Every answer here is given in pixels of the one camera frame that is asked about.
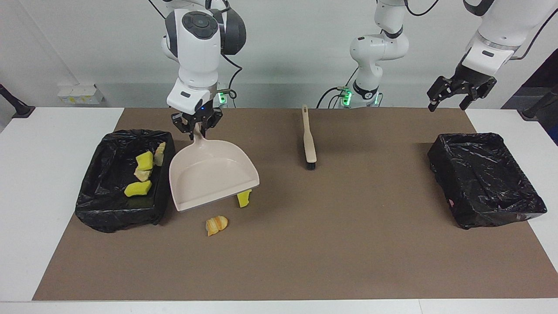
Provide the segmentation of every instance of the sponge piece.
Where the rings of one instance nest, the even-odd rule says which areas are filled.
[[[224,230],[228,225],[229,220],[225,216],[217,216],[205,221],[205,229],[208,231],[208,236]]]
[[[145,182],[149,180],[149,177],[151,176],[151,172],[152,170],[145,170],[145,171],[136,170],[136,172],[134,172],[134,175],[136,176],[136,178],[138,178],[140,182]]]
[[[147,192],[149,192],[149,189],[151,188],[151,181],[145,181],[145,182],[134,182],[132,184],[129,184],[126,189],[124,190],[124,194],[127,197],[132,197],[132,196],[136,196],[136,195],[147,195]]]
[[[136,161],[138,162],[138,167],[136,170],[145,171],[153,169],[153,153],[150,151],[146,151],[145,153],[136,157]]]
[[[167,142],[162,142],[159,144],[159,147],[157,147],[157,150],[155,150],[154,161],[155,161],[155,166],[157,167],[163,166],[163,158],[165,157],[166,146],[167,146]]]
[[[249,198],[250,198],[250,192],[251,191],[252,190],[250,189],[250,190],[247,190],[247,191],[244,191],[242,193],[237,194],[238,204],[240,205],[241,208],[248,206],[248,203],[250,202]]]

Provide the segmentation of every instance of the black plastic bag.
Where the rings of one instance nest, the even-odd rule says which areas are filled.
[[[136,156],[148,150],[155,153],[162,142],[167,143],[163,165],[153,167],[151,189],[146,196],[126,197],[126,186],[138,182],[134,176]],[[158,224],[169,201],[169,166],[174,155],[174,142],[169,132],[128,130],[105,135],[85,173],[75,215],[101,232]]]
[[[441,134],[428,157],[451,213],[464,229],[502,226],[546,213],[498,134]]]

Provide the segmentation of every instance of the black cable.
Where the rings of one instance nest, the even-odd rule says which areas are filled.
[[[347,83],[345,84],[346,87],[349,87],[350,80],[353,79],[353,76],[357,73],[357,71],[358,71],[358,67],[357,67],[356,69],[354,69],[353,74],[351,74],[349,80],[347,80]],[[343,91],[341,91],[341,92],[339,93],[339,95],[337,95],[337,98],[341,98],[341,95],[342,95],[342,94],[343,94]]]
[[[354,75],[355,75],[355,74],[357,73],[357,71],[358,71],[358,67],[357,67],[356,69],[354,69],[354,72],[353,72],[353,74],[351,74],[351,76],[350,76],[349,80],[347,81],[347,84],[345,84],[345,86],[348,86],[348,85],[349,85],[349,83],[350,83],[350,80],[352,80],[352,79],[353,79],[353,76],[354,76]]]
[[[329,94],[330,92],[332,92],[332,91],[337,91],[337,87],[332,87],[332,88],[328,89],[328,90],[321,96],[320,100],[318,101],[318,105],[316,106],[316,109],[320,108],[321,101],[324,100],[325,96],[326,96],[327,94]]]
[[[523,55],[522,56],[513,56],[513,57],[510,58],[510,60],[522,60],[523,58],[525,58],[527,56],[527,54],[529,53],[529,50],[531,50],[531,47],[533,47],[533,44],[535,43],[535,40],[537,40],[538,35],[541,33],[542,29],[545,28],[545,26],[548,24],[548,22],[550,22],[550,19],[552,19],[554,17],[556,12],[558,12],[558,9],[554,10],[554,12],[552,14],[550,14],[550,16],[546,19],[546,21],[541,25],[541,28],[538,29],[537,33],[535,34],[535,36],[531,40],[531,43],[529,44],[529,46],[527,47],[527,50],[525,50]]]
[[[430,10],[432,10],[432,8],[434,8],[434,6],[438,3],[439,0],[434,1],[434,3],[432,4],[432,6],[430,6],[430,8],[428,8],[428,10],[424,11],[423,13],[414,13],[413,11],[411,11],[411,9],[409,8],[409,1],[408,0],[403,0],[403,2],[405,2],[405,7],[407,8],[407,11],[409,11],[409,13],[413,16],[423,16],[425,14],[427,14],[428,12],[430,12]]]
[[[382,98],[380,98],[380,102],[378,102],[378,107],[380,107],[382,105],[383,93],[378,93],[378,96],[376,96],[376,100],[378,100],[379,96],[382,96]]]
[[[223,0],[223,3],[225,3],[225,9],[221,10],[221,13],[225,13],[226,11],[230,10],[230,4],[228,0]]]
[[[148,0],[149,3],[153,6],[153,8],[155,10],[157,10],[157,12],[159,12],[159,15],[163,18],[163,20],[165,19],[165,16],[163,15],[163,13],[161,13],[161,11],[159,11],[159,9],[155,6],[155,4],[153,4],[153,2],[151,0]]]
[[[339,96],[339,95],[333,95],[333,97],[329,100],[328,109],[331,107],[331,102],[333,101],[333,99],[334,99],[335,97],[337,97],[337,101],[338,101],[340,96]],[[333,109],[335,109],[335,104],[337,103],[337,101],[335,101],[335,102],[333,103]]]
[[[230,64],[232,64],[233,66],[235,66],[238,70],[233,74],[233,76],[230,78],[229,81],[229,89],[232,93],[234,93],[234,96],[231,94],[230,97],[232,99],[235,99],[237,97],[237,93],[235,90],[231,89],[231,85],[233,84],[234,78],[237,76],[238,73],[240,73],[240,71],[242,71],[242,67],[234,62],[232,62],[232,60],[230,60],[225,54],[221,53],[221,56],[223,56],[223,58],[225,58],[226,61],[228,61]]]

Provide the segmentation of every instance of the beige dustpan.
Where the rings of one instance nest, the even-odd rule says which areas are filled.
[[[238,146],[206,140],[199,125],[194,143],[179,151],[169,169],[172,200],[186,211],[259,185],[256,167]]]

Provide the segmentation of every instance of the brown paper mat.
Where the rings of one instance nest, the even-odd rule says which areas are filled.
[[[167,109],[126,109],[117,130],[171,130]],[[159,226],[103,234],[73,217],[34,300],[283,300],[558,297],[558,275],[526,222],[462,230],[426,153],[474,132],[459,110],[310,111],[318,151],[305,170],[300,110],[225,110],[210,139],[240,146],[259,171],[235,198]],[[230,219],[207,237],[204,221]]]

